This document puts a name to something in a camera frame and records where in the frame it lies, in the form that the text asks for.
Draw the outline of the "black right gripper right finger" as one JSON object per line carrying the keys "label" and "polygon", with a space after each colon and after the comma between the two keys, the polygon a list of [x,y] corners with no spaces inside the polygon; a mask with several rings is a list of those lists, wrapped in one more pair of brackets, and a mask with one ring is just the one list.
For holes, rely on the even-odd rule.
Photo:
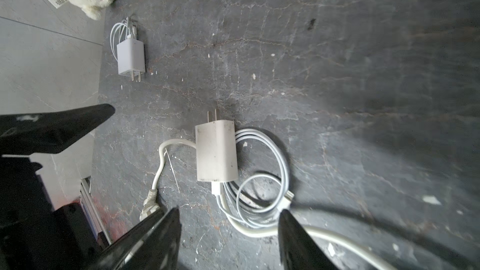
{"label": "black right gripper right finger", "polygon": [[338,269],[287,209],[279,215],[277,236],[285,270]]}

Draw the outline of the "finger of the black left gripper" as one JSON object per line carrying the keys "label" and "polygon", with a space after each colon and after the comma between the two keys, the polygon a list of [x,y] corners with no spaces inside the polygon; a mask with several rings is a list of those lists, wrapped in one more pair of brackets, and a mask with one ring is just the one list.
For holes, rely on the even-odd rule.
{"label": "finger of the black left gripper", "polygon": [[58,154],[115,114],[110,104],[1,116],[1,154]]}

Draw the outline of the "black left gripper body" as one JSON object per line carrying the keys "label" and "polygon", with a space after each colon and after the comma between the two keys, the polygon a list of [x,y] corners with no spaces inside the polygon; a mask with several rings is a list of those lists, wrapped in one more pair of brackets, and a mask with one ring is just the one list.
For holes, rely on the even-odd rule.
{"label": "black left gripper body", "polygon": [[28,157],[1,158],[1,269],[81,270],[108,245],[80,203],[54,209]]}

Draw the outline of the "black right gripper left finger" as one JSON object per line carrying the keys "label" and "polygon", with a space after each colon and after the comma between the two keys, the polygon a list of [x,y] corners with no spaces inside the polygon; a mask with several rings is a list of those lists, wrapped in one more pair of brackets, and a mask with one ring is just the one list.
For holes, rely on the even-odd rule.
{"label": "black right gripper left finger", "polygon": [[175,270],[181,242],[180,209],[156,211],[106,248],[87,270]]}

